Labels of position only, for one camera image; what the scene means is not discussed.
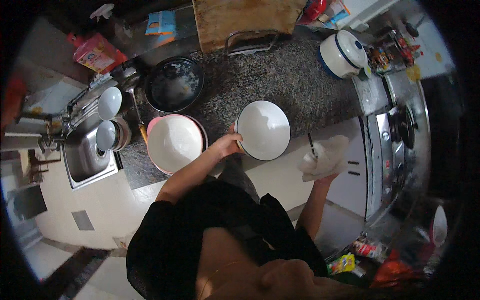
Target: dish rag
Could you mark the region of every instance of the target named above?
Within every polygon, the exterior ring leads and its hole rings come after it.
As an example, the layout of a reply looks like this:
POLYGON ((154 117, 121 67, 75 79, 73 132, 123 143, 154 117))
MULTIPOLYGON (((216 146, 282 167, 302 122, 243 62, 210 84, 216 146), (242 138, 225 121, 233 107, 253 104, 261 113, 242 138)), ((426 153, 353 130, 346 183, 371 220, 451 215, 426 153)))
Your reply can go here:
POLYGON ((322 179, 347 169, 344 159, 349 140, 346 136, 336 135, 326 141, 313 142, 316 158, 310 151, 303 157, 299 169, 303 172, 303 182, 322 179))

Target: stainless steel sink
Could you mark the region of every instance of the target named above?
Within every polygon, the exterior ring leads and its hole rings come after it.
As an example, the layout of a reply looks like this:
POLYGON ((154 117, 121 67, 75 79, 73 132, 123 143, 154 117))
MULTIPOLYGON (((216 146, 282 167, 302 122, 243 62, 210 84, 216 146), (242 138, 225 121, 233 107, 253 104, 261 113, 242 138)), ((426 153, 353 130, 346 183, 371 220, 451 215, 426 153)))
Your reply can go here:
POLYGON ((73 120, 76 129, 62 145, 68 179, 73 190, 113 175, 119 171, 112 151, 101 151, 96 146, 96 130, 101 123, 97 113, 98 102, 94 101, 82 114, 73 120))

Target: wooden handle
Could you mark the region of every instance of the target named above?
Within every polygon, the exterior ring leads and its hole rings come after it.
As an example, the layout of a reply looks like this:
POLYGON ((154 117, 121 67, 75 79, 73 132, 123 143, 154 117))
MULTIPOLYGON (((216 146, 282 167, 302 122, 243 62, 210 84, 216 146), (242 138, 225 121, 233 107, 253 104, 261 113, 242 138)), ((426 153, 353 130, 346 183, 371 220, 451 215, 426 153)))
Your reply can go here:
POLYGON ((142 134, 142 137, 144 138, 145 144, 147 143, 147 128, 145 128, 145 125, 140 124, 138 125, 138 128, 140 129, 140 133, 142 134))

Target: necklace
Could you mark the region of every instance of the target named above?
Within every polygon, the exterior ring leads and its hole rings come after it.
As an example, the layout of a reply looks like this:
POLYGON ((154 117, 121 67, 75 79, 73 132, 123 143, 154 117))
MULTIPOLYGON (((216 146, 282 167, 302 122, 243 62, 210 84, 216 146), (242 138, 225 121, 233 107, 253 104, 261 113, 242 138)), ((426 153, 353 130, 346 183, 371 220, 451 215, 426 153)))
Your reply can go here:
POLYGON ((225 268, 225 267, 228 267, 229 265, 233 265, 233 264, 238 264, 238 263, 241 263, 240 261, 236 261, 236 262, 231 262, 231 263, 228 263, 228 264, 225 264, 223 266, 221 266, 220 268, 218 268, 215 272, 213 272, 210 277, 207 279, 207 281, 205 282, 204 284, 204 287, 202 289, 202 291, 200 292, 200 295, 198 296, 198 300, 200 300, 202 298, 202 294, 204 293, 204 290, 205 290, 205 287, 207 286, 207 283, 210 281, 210 279, 212 279, 213 275, 215 275, 216 273, 218 273, 218 271, 220 271, 221 269, 225 268))

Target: chopstick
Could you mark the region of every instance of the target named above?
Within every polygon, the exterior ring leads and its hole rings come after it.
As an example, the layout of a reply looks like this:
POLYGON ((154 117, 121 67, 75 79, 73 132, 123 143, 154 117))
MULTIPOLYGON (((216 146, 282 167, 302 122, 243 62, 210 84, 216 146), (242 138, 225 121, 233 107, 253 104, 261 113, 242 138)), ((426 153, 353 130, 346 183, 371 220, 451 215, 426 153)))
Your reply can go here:
POLYGON ((313 147, 312 136, 310 135, 310 132, 308 133, 308 141, 310 143, 310 149, 312 150, 313 156, 318 159, 318 155, 315 154, 315 149, 313 147))

